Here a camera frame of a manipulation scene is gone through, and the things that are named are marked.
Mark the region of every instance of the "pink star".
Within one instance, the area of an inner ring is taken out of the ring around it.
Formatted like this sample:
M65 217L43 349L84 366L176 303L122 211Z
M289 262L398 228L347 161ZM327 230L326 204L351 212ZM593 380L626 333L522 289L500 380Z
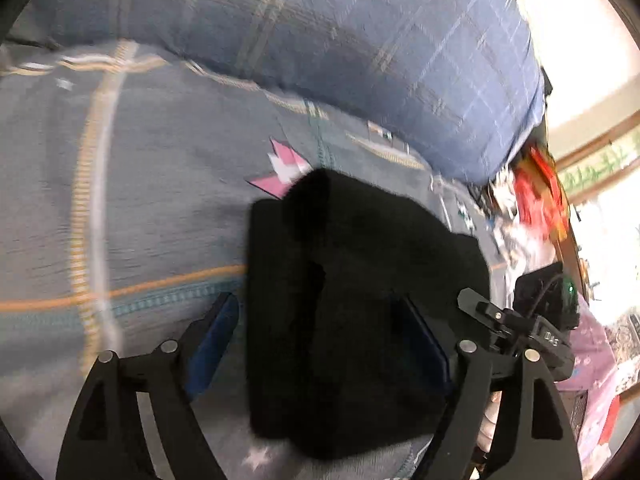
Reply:
M293 183L311 171L311 165L292 147L271 139L274 153L269 160L275 174L249 180L249 184L266 191L276 198L282 198Z

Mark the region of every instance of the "pink cloth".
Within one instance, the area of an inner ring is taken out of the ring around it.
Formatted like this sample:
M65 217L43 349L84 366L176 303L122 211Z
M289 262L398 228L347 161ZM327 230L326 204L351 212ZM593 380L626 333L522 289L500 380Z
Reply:
M574 373L556 386L562 392L588 392L584 421L578 436L578 452L584 464L598 445L611 401L616 397L618 366L604 327L593 317L584 298L579 296L578 300L580 325L570 336L575 354Z

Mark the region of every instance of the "silver screw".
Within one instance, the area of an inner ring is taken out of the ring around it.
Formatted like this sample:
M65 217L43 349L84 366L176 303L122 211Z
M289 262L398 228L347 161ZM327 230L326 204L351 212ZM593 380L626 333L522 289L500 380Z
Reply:
M111 350L105 350L98 354L98 361L101 363L108 363L111 359L113 359L113 352Z
M164 343L160 345L160 349L165 354L171 354L172 352L175 352L178 349L178 342L174 341L173 339L167 339Z
M537 363L538 361L540 361L540 354L533 348L527 348L524 351L524 357L527 359L527 361L531 361L532 363Z
M478 350L478 345L476 345L476 343L474 343L473 341L469 341L469 339L463 339L462 341L460 341L460 343L458 343L458 345L465 354L472 354L473 352Z

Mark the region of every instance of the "yellow stripe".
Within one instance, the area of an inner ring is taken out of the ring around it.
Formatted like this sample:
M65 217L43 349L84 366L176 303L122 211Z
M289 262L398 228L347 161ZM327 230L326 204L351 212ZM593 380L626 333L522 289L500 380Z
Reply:
M152 282L138 283L137 285L125 286L112 290L109 293L110 298L120 298L129 294L137 294L156 288L166 286L180 285L182 283L192 283L199 280L206 280L215 276L237 275L242 274L246 270L244 265L232 265L225 267L212 267L210 269L197 270L189 274L180 274L163 278L162 280L154 280ZM40 310L53 310L58 308L68 308L78 304L85 304L95 299L94 294L84 293L67 296L66 298L54 298L52 300L20 300L20 301L0 301L0 312L31 312Z

